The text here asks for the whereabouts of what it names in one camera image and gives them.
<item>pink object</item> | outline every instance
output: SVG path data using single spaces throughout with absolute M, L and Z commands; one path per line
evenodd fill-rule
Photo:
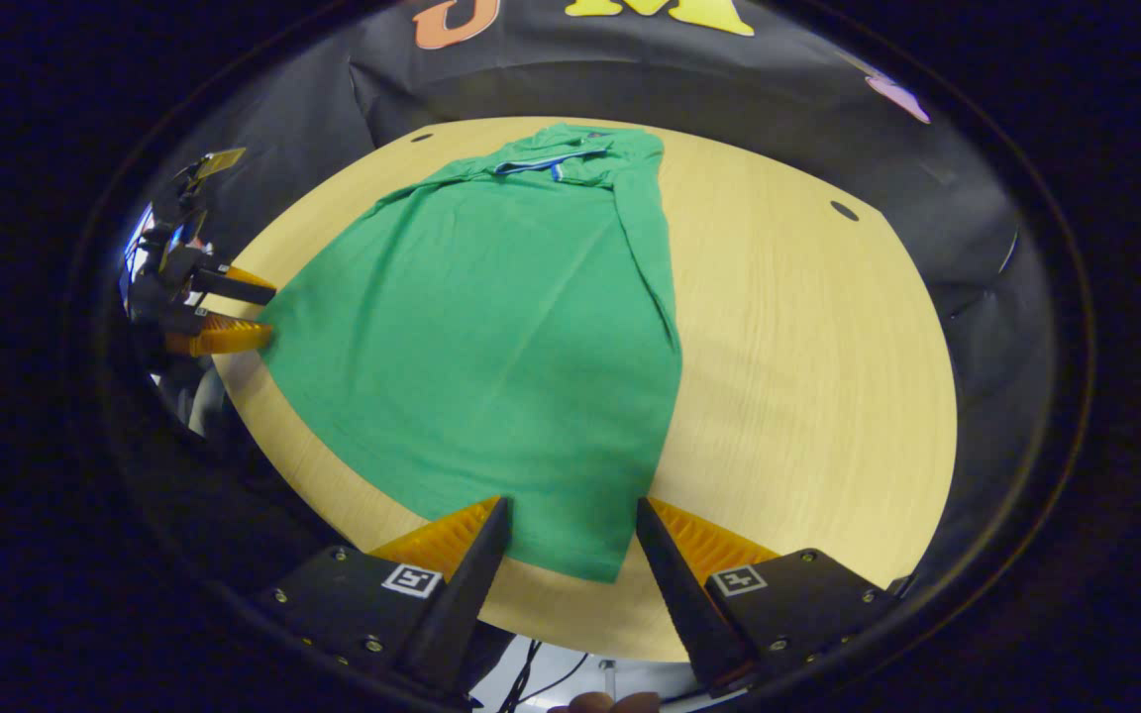
M 909 90 L 898 86 L 897 82 L 884 76 L 867 76 L 866 84 L 873 87 L 877 94 L 882 94 L 888 99 L 893 100 L 898 107 L 905 108 L 906 112 L 913 114 L 915 119 L 919 119 L 924 124 L 932 123 L 932 118 L 928 116 L 928 113 L 920 107 L 919 99 L 915 99 L 914 95 L 909 94 Z

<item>cable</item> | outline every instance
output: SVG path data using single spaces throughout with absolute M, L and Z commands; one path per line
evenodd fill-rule
M 526 663 L 521 664 L 521 671 L 517 672 L 517 678 L 513 679 L 513 684 L 508 689 L 508 695 L 504 696 L 503 703 L 499 705 L 495 713 L 513 713 L 519 704 L 519 696 L 521 696 L 521 690 L 526 687 L 526 681 L 531 678 L 531 661 L 535 659 L 535 654 L 539 653 L 540 647 L 544 646 L 543 641 L 531 640 L 531 645 L 526 647 Z
M 580 666 L 583 666 L 584 661 L 588 661 L 588 659 L 589 659 L 589 653 L 588 653 L 588 650 L 584 650 L 583 656 L 580 657 L 580 663 L 575 664 L 574 669 L 570 669 L 570 672 L 567 673 L 567 675 L 561 676 L 560 679 L 553 681 L 551 684 L 549 684 L 547 687 L 542 687 L 542 689 L 535 691 L 533 695 L 527 695 L 526 698 L 524 698 L 524 699 L 521 699 L 521 700 L 519 700 L 517 703 L 519 703 L 519 704 L 526 703 L 526 700 L 535 698 L 536 695 L 543 694 L 544 691 L 551 689 L 551 687 L 556 687 L 558 684 L 561 684 L 561 682 L 565 682 L 570 676 L 574 676 L 574 673 L 578 672 Z

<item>human hand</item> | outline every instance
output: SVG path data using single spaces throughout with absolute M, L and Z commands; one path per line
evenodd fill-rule
M 633 694 L 620 703 L 604 694 L 580 694 L 570 705 L 556 705 L 549 713 L 657 713 L 657 694 Z

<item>green shirt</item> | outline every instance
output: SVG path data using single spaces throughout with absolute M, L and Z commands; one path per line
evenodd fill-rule
M 680 378 L 662 154 L 557 124 L 378 200 L 262 313 L 267 368 L 413 513 L 511 496 L 508 554 L 614 582 Z

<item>wooden table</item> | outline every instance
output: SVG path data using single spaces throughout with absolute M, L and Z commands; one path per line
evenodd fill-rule
M 558 121 L 624 125 L 521 116 L 426 127 L 337 172 L 234 264 L 284 285 L 381 195 Z M 877 211 L 815 177 L 649 131 L 665 145 L 685 351 L 650 495 L 776 552 L 818 546 L 879 586 L 909 574 L 945 505 L 957 418 L 941 326 L 905 248 Z M 258 313 L 222 298 L 205 306 Z M 268 460 L 354 545 L 424 524 L 316 438 L 257 353 L 215 362 Z M 612 585 L 504 560 L 482 619 L 604 656 L 687 659 L 634 537 Z

